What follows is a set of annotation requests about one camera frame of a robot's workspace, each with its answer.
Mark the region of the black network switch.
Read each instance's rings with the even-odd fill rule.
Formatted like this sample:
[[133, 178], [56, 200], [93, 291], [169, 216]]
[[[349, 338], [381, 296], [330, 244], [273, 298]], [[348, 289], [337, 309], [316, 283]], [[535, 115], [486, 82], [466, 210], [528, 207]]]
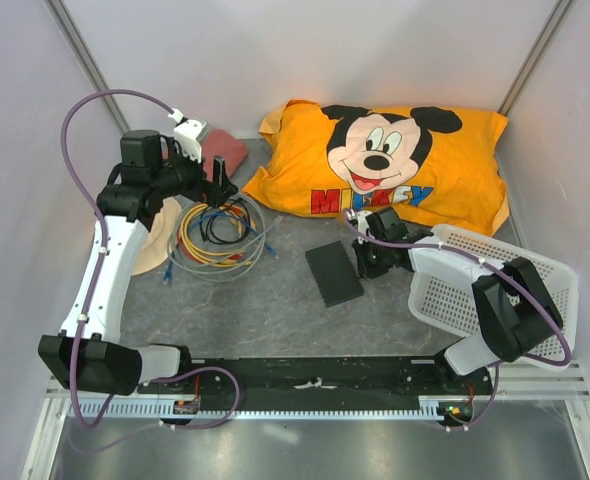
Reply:
[[340, 241], [307, 250], [305, 258], [327, 308], [364, 294], [356, 270]]

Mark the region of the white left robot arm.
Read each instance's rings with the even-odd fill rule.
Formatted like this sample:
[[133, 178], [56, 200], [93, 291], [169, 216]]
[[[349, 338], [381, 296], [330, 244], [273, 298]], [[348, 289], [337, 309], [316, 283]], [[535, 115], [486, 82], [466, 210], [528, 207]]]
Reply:
[[211, 207], [237, 193], [226, 160], [212, 170], [196, 136], [133, 130], [120, 140], [121, 160], [93, 204], [100, 217], [89, 261], [68, 316], [55, 335], [44, 335], [38, 355], [70, 391], [127, 396], [159, 377], [173, 393], [194, 382], [188, 350], [176, 345], [138, 349], [120, 343], [126, 291], [136, 260], [165, 200], [183, 196]]

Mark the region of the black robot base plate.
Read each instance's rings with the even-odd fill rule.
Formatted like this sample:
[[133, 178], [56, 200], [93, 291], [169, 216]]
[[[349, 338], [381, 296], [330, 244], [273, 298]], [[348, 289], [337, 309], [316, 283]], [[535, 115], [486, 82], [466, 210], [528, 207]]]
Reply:
[[486, 369], [457, 379], [428, 356], [209, 358], [186, 363], [182, 371], [204, 366], [235, 376], [239, 411], [416, 410], [421, 396], [492, 392]]

